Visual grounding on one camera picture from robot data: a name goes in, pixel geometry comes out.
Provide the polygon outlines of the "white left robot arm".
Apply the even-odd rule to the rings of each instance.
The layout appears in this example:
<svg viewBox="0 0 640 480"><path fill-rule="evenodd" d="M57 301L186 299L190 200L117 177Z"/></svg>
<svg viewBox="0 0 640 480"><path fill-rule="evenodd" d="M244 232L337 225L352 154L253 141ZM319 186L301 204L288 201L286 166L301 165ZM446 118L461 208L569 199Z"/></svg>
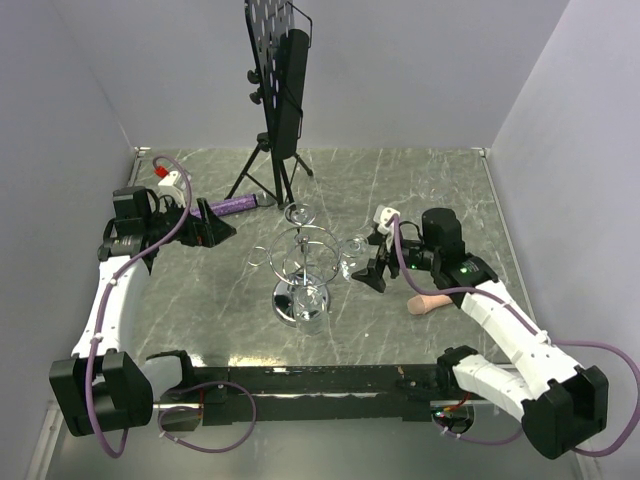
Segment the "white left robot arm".
<svg viewBox="0 0 640 480"><path fill-rule="evenodd" d="M156 243L213 248L236 230L205 199L193 214L134 186L113 193L114 217L98 249L99 284L84 331L70 358L55 361L49 382L67 428L76 437L145 426L163 394L193 397L197 377L184 350L150 356L137 365L128 353L137 306L152 271Z"/></svg>

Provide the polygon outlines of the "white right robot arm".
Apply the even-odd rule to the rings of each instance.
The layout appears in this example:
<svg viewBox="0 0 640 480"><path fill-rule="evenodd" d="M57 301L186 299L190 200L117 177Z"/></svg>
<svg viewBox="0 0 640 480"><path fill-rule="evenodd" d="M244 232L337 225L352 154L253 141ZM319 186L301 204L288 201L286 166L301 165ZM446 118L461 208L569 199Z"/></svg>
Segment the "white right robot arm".
<svg viewBox="0 0 640 480"><path fill-rule="evenodd" d="M525 314L494 270L467 251L453 210L425 211L419 239L406 242L399 212L380 205L368 240L378 251L353 279L384 292L386 272L411 282L411 270L429 271L436 295L448 297L474 320L515 369L509 372L471 347L452 348L438 360L436 385L442 395L454 399L468 392L490 401L518 420L530 444L548 459L605 429L609 382L604 373L583 367Z"/></svg>

